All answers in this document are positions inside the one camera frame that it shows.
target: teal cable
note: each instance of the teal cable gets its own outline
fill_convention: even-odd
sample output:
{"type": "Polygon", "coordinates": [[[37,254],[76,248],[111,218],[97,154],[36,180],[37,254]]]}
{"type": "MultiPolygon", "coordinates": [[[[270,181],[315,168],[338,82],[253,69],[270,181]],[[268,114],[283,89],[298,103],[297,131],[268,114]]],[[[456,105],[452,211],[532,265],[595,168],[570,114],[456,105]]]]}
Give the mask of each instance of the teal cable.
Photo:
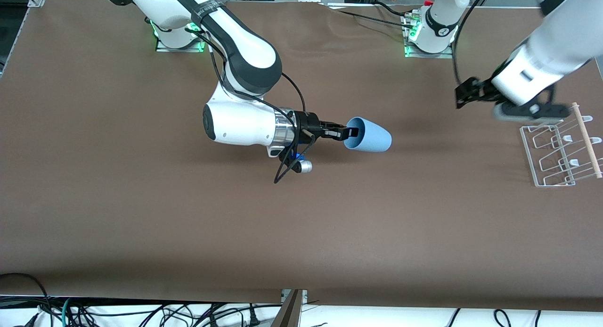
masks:
{"type": "Polygon", "coordinates": [[[63,304],[63,310],[61,311],[61,321],[63,322],[63,327],[67,327],[67,304],[69,303],[69,300],[71,300],[71,298],[67,298],[67,300],[65,300],[65,303],[63,304]]]}

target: light blue plastic cup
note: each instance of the light blue plastic cup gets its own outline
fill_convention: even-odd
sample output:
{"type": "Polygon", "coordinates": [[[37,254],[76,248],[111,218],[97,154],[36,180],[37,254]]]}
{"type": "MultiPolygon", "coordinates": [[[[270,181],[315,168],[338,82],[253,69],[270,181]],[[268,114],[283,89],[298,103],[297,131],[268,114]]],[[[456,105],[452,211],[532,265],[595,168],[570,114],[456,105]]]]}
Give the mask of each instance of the light blue plastic cup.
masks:
{"type": "Polygon", "coordinates": [[[358,136],[344,140],[345,147],[351,150],[381,153],[391,146],[391,134],[380,125],[362,117],[349,120],[347,127],[358,128],[358,136]]]}

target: wooden stick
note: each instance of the wooden stick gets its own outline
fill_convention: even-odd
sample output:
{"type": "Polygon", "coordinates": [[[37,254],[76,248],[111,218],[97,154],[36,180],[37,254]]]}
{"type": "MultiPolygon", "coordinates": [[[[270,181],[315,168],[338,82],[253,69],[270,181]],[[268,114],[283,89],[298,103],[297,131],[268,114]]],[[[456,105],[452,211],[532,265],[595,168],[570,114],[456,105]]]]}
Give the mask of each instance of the wooden stick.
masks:
{"type": "Polygon", "coordinates": [[[590,163],[593,164],[593,170],[595,171],[596,178],[601,179],[603,178],[603,174],[601,174],[601,168],[599,168],[599,161],[597,161],[593,144],[590,142],[590,136],[588,136],[588,131],[586,131],[586,126],[584,125],[582,114],[580,113],[580,106],[576,102],[573,102],[571,106],[576,115],[580,132],[582,132],[582,137],[584,138],[584,143],[586,144],[586,151],[588,152],[588,157],[590,157],[590,163]]]}

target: white floor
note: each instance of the white floor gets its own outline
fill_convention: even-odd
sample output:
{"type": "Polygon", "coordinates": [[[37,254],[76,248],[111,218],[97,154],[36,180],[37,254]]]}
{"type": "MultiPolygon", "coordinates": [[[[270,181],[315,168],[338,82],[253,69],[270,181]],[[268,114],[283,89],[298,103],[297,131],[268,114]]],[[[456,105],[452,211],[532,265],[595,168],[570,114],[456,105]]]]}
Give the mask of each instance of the white floor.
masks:
{"type": "MultiPolygon", "coordinates": [[[[104,314],[119,314],[123,312],[152,311],[158,306],[103,306],[94,307],[90,312],[104,314]]],[[[202,314],[208,305],[192,305],[193,314],[202,314]]],[[[222,308],[248,307],[247,304],[228,305],[222,308]]],[[[0,327],[17,327],[26,324],[36,314],[35,308],[0,310],[0,327]]],[[[278,312],[277,308],[258,308],[256,314],[260,321],[269,325],[278,312]]],[[[326,323],[325,327],[446,327],[454,309],[450,308],[384,308],[384,307],[355,307],[355,306],[313,306],[303,307],[300,327],[316,327],[326,323]]],[[[536,318],[535,311],[507,310],[513,327],[533,327],[536,318]]],[[[122,317],[96,317],[100,327],[137,327],[147,314],[122,317]]],[[[147,327],[158,327],[163,314],[156,314],[147,327]]],[[[245,324],[249,322],[248,311],[243,316],[245,324]]],[[[190,325],[190,319],[184,318],[190,325]]],[[[506,327],[506,321],[500,314],[500,319],[506,327]]],[[[217,320],[220,327],[239,327],[241,315],[232,314],[227,318],[217,320]]],[[[54,325],[61,326],[61,321],[55,318],[54,325]]],[[[187,327],[184,321],[170,319],[166,327],[187,327]]],[[[603,313],[600,312],[559,312],[544,311],[541,314],[539,327],[603,327],[603,313]]],[[[35,327],[49,327],[48,314],[41,314],[35,327]]],[[[463,309],[453,324],[453,327],[497,327],[493,310],[463,309]]]]}

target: brown tabletop surface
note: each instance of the brown tabletop surface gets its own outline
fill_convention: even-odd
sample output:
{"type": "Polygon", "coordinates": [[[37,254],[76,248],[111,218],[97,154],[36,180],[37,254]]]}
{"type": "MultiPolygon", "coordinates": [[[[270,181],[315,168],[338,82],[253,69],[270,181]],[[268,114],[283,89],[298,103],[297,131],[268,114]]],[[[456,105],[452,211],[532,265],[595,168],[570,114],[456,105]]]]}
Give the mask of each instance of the brown tabletop surface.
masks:
{"type": "MultiPolygon", "coordinates": [[[[310,174],[273,185],[264,147],[203,131],[207,52],[155,52],[134,5],[47,0],[0,80],[0,271],[52,295],[258,302],[307,288],[324,304],[603,310],[603,182],[536,188],[519,123],[491,104],[455,110],[451,61],[405,58],[395,26],[314,3],[228,7],[278,50],[308,110],[379,123],[390,150],[319,140],[310,174]]],[[[475,10],[461,78],[489,76],[540,20],[475,10]]],[[[601,136],[602,91],[592,62],[557,100],[601,136]]],[[[300,108],[286,80],[266,100],[300,108]]],[[[22,284],[0,290],[34,293],[22,284]]]]}

